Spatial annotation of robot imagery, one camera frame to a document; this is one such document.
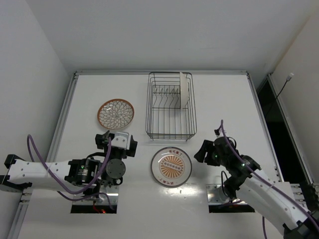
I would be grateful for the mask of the white plate orange sunburst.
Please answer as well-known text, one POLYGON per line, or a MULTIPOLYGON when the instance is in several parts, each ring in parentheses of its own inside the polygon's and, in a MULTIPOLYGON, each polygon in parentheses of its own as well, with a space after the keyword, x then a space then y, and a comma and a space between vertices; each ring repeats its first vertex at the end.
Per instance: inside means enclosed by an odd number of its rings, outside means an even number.
POLYGON ((157 183, 168 188, 176 188, 190 178, 192 162, 182 149, 164 147, 152 157, 150 169, 157 183))

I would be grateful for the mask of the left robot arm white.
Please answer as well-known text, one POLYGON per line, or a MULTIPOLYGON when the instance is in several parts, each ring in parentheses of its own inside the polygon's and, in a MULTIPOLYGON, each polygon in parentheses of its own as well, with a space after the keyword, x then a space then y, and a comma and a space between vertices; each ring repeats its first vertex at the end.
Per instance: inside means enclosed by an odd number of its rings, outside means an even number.
POLYGON ((82 159, 61 162, 25 161, 9 154, 4 162, 7 173, 0 177, 0 189, 20 193, 27 188, 69 194, 91 195, 123 182, 123 159, 134 157, 138 143, 126 132, 97 134, 98 152, 82 159))

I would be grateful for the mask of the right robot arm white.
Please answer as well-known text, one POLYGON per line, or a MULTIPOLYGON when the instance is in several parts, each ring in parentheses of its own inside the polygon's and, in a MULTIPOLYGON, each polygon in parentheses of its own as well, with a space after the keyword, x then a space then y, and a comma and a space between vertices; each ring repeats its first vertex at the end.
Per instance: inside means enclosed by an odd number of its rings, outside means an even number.
POLYGON ((238 199, 247 203, 267 219, 285 239, 317 239, 319 213, 309 212, 277 187, 250 156, 239 154, 228 138, 204 140, 194 155, 199 163, 223 166, 230 177, 215 188, 213 202, 218 206, 230 205, 238 199))

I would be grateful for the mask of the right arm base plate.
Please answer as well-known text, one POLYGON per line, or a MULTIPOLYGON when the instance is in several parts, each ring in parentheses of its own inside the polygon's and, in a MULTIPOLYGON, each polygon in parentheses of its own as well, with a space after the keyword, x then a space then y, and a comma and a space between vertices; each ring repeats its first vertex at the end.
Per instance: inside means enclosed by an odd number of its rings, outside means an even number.
POLYGON ((246 205, 247 203, 239 199, 231 200, 222 191, 221 184, 207 184, 207 198, 210 205, 246 205))

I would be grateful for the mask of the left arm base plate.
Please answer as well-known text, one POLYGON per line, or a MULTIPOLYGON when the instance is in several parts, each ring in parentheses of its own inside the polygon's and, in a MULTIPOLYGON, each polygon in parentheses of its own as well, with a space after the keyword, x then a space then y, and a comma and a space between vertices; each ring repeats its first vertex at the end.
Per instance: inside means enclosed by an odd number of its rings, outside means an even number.
POLYGON ((77 199, 77 201, 72 202, 73 205, 91 205, 93 202, 95 204, 101 206, 108 206, 108 205, 117 205, 118 203, 118 196, 119 196, 119 188, 120 186, 102 186, 100 188, 100 194, 95 196, 90 196, 86 198, 86 195, 80 194, 73 196, 73 199, 77 199))

